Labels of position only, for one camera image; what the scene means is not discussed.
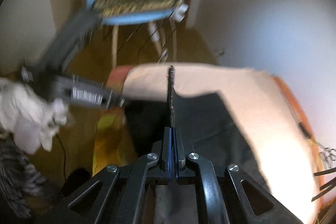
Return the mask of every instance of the wall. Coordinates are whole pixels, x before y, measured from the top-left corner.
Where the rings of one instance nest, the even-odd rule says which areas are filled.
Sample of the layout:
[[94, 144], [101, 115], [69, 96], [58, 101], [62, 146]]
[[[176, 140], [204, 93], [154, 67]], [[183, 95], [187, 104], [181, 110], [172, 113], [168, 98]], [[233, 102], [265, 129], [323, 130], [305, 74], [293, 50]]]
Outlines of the wall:
[[221, 65], [282, 77], [317, 139], [336, 148], [336, 0], [192, 0], [193, 9], [190, 25], [225, 49]]
[[32, 64], [50, 45], [64, 21], [85, 0], [4, 0], [0, 6], [0, 75]]

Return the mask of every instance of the woven seat cushion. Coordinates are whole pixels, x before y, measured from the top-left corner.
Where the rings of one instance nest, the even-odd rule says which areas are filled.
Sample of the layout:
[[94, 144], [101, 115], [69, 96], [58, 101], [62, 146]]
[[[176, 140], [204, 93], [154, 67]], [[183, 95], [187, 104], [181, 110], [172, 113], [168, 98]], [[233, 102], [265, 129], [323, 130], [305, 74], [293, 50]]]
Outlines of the woven seat cushion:
[[95, 0], [93, 9], [108, 18], [130, 13], [167, 10], [177, 6], [179, 0]]

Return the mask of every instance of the wooden floor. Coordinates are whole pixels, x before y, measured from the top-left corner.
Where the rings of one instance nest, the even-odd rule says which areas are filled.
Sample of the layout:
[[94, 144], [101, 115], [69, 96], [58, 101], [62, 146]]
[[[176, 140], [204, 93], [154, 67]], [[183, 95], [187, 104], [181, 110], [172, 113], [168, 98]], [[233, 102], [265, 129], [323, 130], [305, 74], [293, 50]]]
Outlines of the wooden floor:
[[[202, 37], [194, 30], [187, 30], [183, 23], [177, 24], [177, 60], [179, 62], [195, 62], [216, 64]], [[154, 45], [149, 40], [147, 26], [140, 29], [123, 46], [123, 42], [135, 30], [136, 26], [122, 26], [119, 33], [118, 65], [138, 65], [156, 63], [158, 56]], [[171, 36], [169, 22], [164, 24], [166, 37]], [[172, 39], [167, 40], [169, 50], [168, 61], [172, 61]], [[103, 39], [103, 30], [98, 31], [92, 42], [78, 53], [68, 68], [68, 73], [79, 75], [100, 83], [107, 81], [111, 72], [111, 34]], [[62, 128], [59, 137], [66, 151], [66, 176], [79, 167], [92, 170], [95, 130], [100, 110], [89, 110], [71, 107], [73, 122]], [[30, 157], [36, 168], [46, 177], [62, 185], [64, 155], [59, 141], [54, 138], [53, 149], [46, 152], [40, 149]]]

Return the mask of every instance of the seat cushion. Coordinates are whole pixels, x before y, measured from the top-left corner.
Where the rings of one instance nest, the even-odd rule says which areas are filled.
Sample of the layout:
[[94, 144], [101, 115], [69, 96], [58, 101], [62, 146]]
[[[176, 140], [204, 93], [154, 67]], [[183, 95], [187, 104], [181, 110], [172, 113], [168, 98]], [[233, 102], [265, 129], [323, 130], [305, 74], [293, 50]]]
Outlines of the seat cushion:
[[95, 0], [93, 9], [104, 18], [129, 15], [133, 13], [171, 10], [179, 0]]

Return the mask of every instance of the chair leg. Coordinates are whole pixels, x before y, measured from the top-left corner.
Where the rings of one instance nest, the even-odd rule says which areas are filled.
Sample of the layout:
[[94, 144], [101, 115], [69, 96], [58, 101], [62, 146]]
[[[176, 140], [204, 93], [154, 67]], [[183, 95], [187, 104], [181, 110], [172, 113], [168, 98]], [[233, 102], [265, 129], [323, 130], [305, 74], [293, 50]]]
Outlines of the chair leg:
[[160, 34], [159, 34], [159, 30], [158, 30], [158, 27], [156, 25], [155, 22], [153, 21], [150, 21], [148, 23], [148, 32], [149, 32], [149, 35], [152, 36], [152, 42], [155, 46], [155, 49], [157, 51], [157, 55], [158, 56], [161, 56], [161, 52], [162, 52], [162, 45], [160, 43]]
[[112, 68], [117, 67], [117, 51], [118, 51], [118, 31], [119, 26], [113, 26], [112, 31]]

